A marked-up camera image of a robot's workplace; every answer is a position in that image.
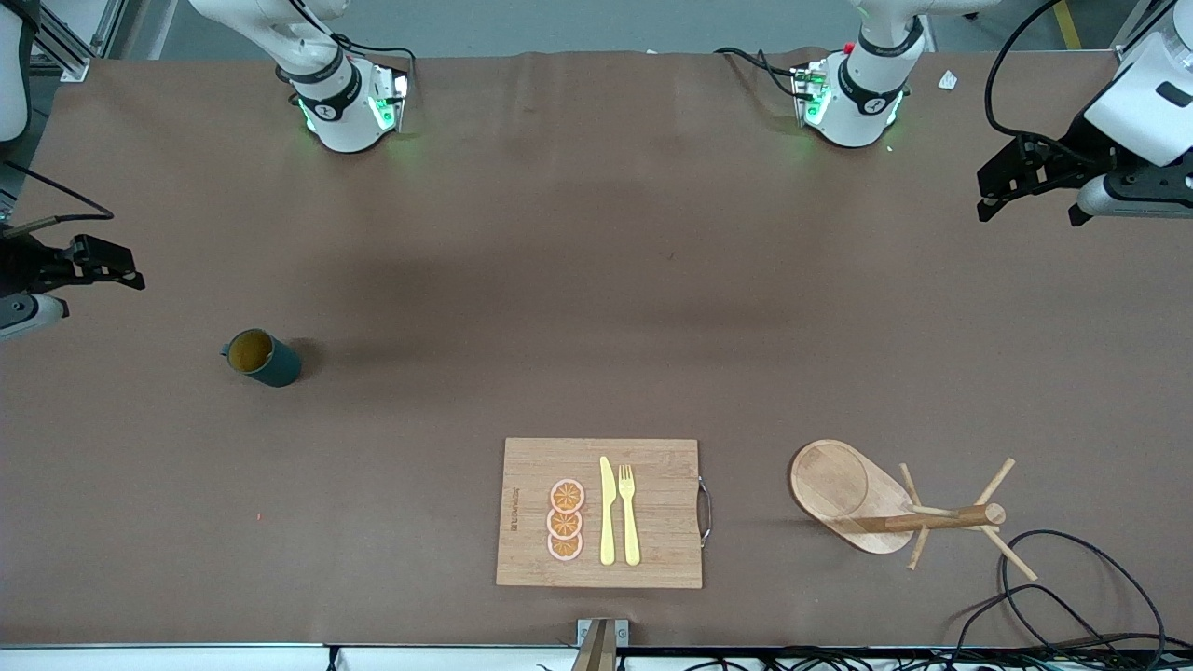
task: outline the wooden dowel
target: wooden dowel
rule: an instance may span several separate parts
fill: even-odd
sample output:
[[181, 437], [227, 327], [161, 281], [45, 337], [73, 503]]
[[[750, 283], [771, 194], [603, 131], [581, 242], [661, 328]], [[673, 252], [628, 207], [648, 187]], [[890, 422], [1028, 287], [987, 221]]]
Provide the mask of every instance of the wooden dowel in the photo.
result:
[[913, 505], [911, 512], [920, 512], [923, 515], [934, 515], [937, 517], [953, 517], [953, 518], [960, 517], [962, 515], [956, 510], [947, 510], [944, 507], [932, 507], [927, 505]]
[[973, 505], [982, 505], [984, 503], [990, 503], [990, 497], [994, 495], [994, 491], [999, 488], [999, 485], [1002, 485], [1002, 479], [1006, 478], [1007, 474], [1010, 473], [1010, 469], [1014, 467], [1015, 467], [1015, 460], [1013, 458], [1008, 458], [1007, 461], [1002, 462], [1002, 468], [1000, 468], [999, 472], [994, 474], [994, 480], [990, 480], [990, 484], [985, 486], [985, 490], [982, 490], [982, 495], [978, 497], [976, 501], [973, 501]]
[[957, 511], [957, 517], [938, 517], [920, 512], [885, 517], [882, 518], [882, 527], [886, 531], [919, 531], [921, 527], [927, 527], [928, 529], [985, 527], [988, 524], [1002, 524], [1006, 519], [1007, 512], [1002, 510], [1001, 505], [985, 504], [963, 507]]
[[908, 568], [915, 571], [915, 565], [920, 564], [920, 555], [923, 554], [923, 546], [928, 542], [928, 529], [927, 527], [920, 527], [920, 535], [915, 538], [915, 548], [911, 549], [911, 562], [907, 565]]
[[905, 463], [898, 464], [898, 469], [903, 472], [903, 484], [907, 485], [907, 493], [911, 494], [911, 503], [920, 505], [920, 494], [915, 491], [915, 482], [911, 481], [911, 472], [907, 469]]
[[999, 547], [999, 552], [1001, 552], [1002, 555], [1006, 556], [1008, 561], [1010, 561], [1010, 564], [1014, 564], [1016, 567], [1019, 567], [1019, 570], [1024, 572], [1024, 575], [1027, 575], [1028, 580], [1032, 580], [1034, 583], [1036, 580], [1040, 579], [1039, 575], [1037, 575], [1036, 572], [1032, 571], [1027, 566], [1027, 564], [1024, 562], [1024, 560], [1019, 559], [1019, 555], [1015, 554], [1015, 550], [1010, 549], [1010, 546], [1005, 543], [1002, 538], [1000, 538], [999, 535], [994, 533], [993, 529], [990, 529], [989, 527], [981, 527], [981, 529], [985, 534], [985, 537], [990, 538], [990, 542]]

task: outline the teal mug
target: teal mug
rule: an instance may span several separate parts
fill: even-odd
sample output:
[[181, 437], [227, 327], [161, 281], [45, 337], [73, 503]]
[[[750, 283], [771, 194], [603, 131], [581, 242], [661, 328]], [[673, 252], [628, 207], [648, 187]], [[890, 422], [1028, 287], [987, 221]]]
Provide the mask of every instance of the teal mug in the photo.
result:
[[260, 328], [239, 333], [220, 353], [233, 370], [270, 387], [285, 387], [302, 373], [298, 355]]

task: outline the grey floor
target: grey floor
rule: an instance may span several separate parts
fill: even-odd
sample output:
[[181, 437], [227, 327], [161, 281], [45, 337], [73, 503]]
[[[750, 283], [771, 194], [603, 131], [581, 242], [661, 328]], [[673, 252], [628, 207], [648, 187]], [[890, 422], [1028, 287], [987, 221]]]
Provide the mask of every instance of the grey floor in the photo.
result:
[[[941, 51], [990, 51], [1043, 0], [1003, 0], [977, 19], [934, 17]], [[1105, 48], [1136, 0], [1068, 0], [1084, 48]], [[125, 57], [265, 59], [248, 39], [199, 16], [187, 0], [140, 0]], [[787, 51], [840, 48], [858, 35], [845, 0], [353, 0], [336, 31], [373, 45], [401, 45], [419, 56], [508, 56], [525, 51], [633, 50], [709, 53], [719, 47]], [[1018, 49], [1064, 49], [1050, 12]], [[51, 113], [57, 82], [33, 81], [35, 107]], [[35, 115], [14, 160], [29, 165], [45, 125]], [[19, 195], [21, 176], [0, 171], [0, 189]], [[6, 198], [0, 193], [0, 215]]]

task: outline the cutting board handle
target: cutting board handle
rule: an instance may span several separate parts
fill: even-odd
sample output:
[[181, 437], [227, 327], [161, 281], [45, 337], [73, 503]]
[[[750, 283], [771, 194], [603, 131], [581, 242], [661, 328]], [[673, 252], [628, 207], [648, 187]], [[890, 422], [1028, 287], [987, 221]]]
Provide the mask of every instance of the cutting board handle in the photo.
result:
[[709, 487], [704, 484], [704, 476], [697, 475], [696, 484], [700, 487], [696, 492], [696, 523], [697, 528], [700, 525], [700, 494], [704, 494], [704, 531], [700, 534], [700, 549], [709, 543], [709, 535], [712, 534], [712, 494], [709, 493]]

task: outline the wooden oval base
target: wooden oval base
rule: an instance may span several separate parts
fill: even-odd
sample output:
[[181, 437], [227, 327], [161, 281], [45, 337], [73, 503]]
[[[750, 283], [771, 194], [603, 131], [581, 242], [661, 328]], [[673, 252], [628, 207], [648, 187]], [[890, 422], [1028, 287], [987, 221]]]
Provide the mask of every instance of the wooden oval base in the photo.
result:
[[911, 531], [884, 531], [882, 518], [911, 512], [911, 497], [882, 468], [840, 441], [816, 441], [791, 460], [791, 493], [804, 512], [842, 538], [889, 554]]

